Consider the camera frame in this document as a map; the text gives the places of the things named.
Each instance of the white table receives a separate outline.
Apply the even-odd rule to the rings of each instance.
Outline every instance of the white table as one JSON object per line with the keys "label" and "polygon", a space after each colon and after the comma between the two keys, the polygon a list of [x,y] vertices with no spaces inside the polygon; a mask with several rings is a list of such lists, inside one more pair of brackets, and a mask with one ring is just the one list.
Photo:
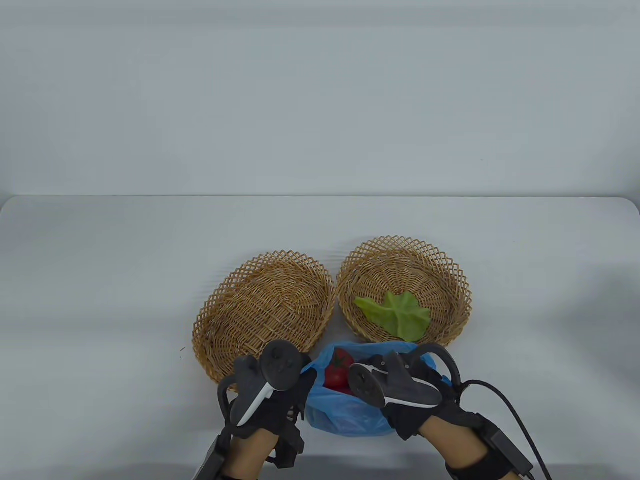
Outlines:
{"label": "white table", "polygon": [[[626,200],[25,196],[0,213],[0,479],[134,478],[156,463],[188,478],[221,425],[191,350],[208,295],[258,253],[298,250],[337,273],[387,234],[463,267],[474,310],[451,351],[464,378],[512,400],[548,463],[637,468],[640,216]],[[323,344],[338,338],[350,333],[334,319]],[[499,399],[467,395],[529,454]],[[369,466],[428,451],[303,436],[303,458]]]}

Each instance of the tomato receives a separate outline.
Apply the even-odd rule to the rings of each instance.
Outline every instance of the tomato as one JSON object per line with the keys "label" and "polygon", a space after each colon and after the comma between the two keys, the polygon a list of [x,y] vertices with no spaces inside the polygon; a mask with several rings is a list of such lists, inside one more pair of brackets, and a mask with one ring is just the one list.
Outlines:
{"label": "tomato", "polygon": [[349,352],[342,348],[337,348],[333,351],[332,365],[349,370],[349,367],[353,365],[353,357],[349,355]]}
{"label": "tomato", "polygon": [[349,367],[353,365],[353,357],[341,348],[335,349],[331,364],[324,371],[324,385],[327,388],[348,388]]}
{"label": "tomato", "polygon": [[335,390],[336,388],[344,388],[349,385],[349,371],[345,369],[337,369],[329,365],[324,371],[324,385],[326,388]]}

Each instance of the lettuce leaf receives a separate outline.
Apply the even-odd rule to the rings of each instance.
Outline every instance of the lettuce leaf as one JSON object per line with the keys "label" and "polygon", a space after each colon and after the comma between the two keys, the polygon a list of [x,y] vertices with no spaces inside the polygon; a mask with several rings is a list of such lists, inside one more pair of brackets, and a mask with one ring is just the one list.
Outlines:
{"label": "lettuce leaf", "polygon": [[405,342],[420,340],[431,324],[431,311],[422,308],[411,292],[404,292],[402,295],[387,292],[382,305],[362,297],[356,297],[355,304],[367,320]]}

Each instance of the forearm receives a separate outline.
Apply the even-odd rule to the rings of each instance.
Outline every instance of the forearm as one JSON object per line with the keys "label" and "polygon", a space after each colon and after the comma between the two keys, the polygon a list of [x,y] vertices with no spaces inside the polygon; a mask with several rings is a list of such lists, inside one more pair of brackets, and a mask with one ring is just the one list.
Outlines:
{"label": "forearm", "polygon": [[276,443],[278,437],[263,429],[246,440],[234,438],[222,474],[237,480],[256,480]]}
{"label": "forearm", "polygon": [[[489,451],[471,429],[452,425],[435,416],[422,425],[420,434],[435,447],[451,468],[475,465]],[[502,480],[520,480],[520,477],[510,473]]]}

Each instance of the black strap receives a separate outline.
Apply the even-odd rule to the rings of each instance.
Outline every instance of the black strap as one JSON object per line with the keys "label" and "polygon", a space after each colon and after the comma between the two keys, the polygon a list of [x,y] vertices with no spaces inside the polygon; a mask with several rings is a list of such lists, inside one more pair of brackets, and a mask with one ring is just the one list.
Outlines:
{"label": "black strap", "polygon": [[216,441],[211,445],[193,480],[217,479],[227,458],[230,443],[231,435],[223,429],[222,433],[216,437]]}
{"label": "black strap", "polygon": [[287,422],[276,444],[276,456],[267,458],[267,461],[278,468],[293,468],[296,457],[304,450],[305,443],[300,436],[300,430],[293,422]]}
{"label": "black strap", "polygon": [[495,450],[489,453],[475,465],[467,468],[451,468],[447,471],[454,480],[500,480],[513,471],[507,459]]}
{"label": "black strap", "polygon": [[470,429],[481,428],[484,425],[482,417],[462,410],[457,403],[442,405],[434,415],[447,423]]}

